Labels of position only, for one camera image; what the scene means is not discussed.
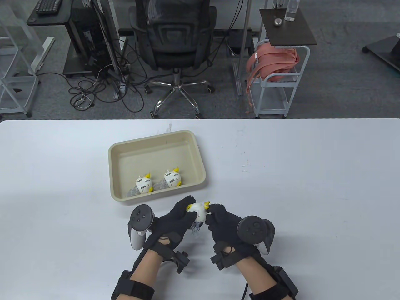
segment human hand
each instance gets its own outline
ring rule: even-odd
[[[238,251],[243,257],[248,257],[259,252],[257,247],[243,242],[238,236],[238,224],[241,217],[227,212],[221,204],[211,204],[207,211],[206,224],[212,231],[214,242],[223,241],[229,244],[232,249],[225,248],[225,253]]]
[[[195,212],[186,213],[188,205],[195,202],[196,200],[192,196],[187,196],[176,203],[174,208],[165,216],[155,217],[153,224],[149,228],[152,234],[148,237],[143,248],[149,249],[160,240],[162,244],[174,250],[182,241],[186,230],[190,229],[197,217]]]

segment chair base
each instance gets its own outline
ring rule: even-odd
[[[154,86],[163,86],[163,87],[168,87],[170,88],[169,91],[160,99],[158,100],[157,104],[154,107],[154,110],[150,112],[152,115],[152,118],[156,118],[158,111],[160,110],[160,107],[164,104],[164,102],[170,98],[172,94],[175,92],[180,92],[186,100],[189,101],[189,103],[192,105],[194,108],[194,111],[196,112],[196,115],[200,115],[200,110],[199,107],[196,103],[196,101],[193,99],[192,96],[189,95],[189,93],[184,89],[185,86],[195,86],[199,84],[207,84],[208,87],[208,92],[211,94],[215,91],[215,89],[211,86],[211,84],[207,80],[202,80],[202,81],[197,81],[197,82],[190,82],[190,83],[183,83],[180,79],[181,75],[181,70],[180,69],[175,69],[174,70],[174,81],[173,82],[164,82],[164,81],[155,81],[151,80],[148,84],[149,85],[154,85]]]

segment chair backrest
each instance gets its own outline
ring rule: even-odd
[[[188,53],[196,52],[200,30],[210,24],[209,6],[210,0],[136,0],[136,15],[155,55]]]

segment black office chair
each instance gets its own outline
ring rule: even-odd
[[[181,71],[188,67],[197,69],[208,59],[217,19],[216,7],[210,6],[210,0],[202,0],[198,2],[197,10],[192,12],[188,11],[191,6],[185,5],[182,0],[175,3],[173,0],[160,1],[164,1],[163,13],[151,21],[148,19],[143,0],[136,0],[136,7],[129,8],[130,23],[137,36],[142,59],[153,70],[172,69],[174,74],[172,82],[153,80],[149,82],[149,85],[170,88],[150,112],[151,117],[157,118],[164,102],[174,92],[179,91],[193,106],[196,117],[201,118],[196,101],[184,87],[206,84],[209,93],[213,93],[215,89],[207,80],[183,83]],[[146,86],[145,90],[147,93],[151,92],[149,86]]]

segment computer tower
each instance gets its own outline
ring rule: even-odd
[[[97,77],[100,70],[112,63],[107,49],[107,28],[100,25],[99,15],[94,4],[85,7],[80,0],[75,0],[71,8],[70,27],[74,36],[74,47],[79,49],[81,59]]]

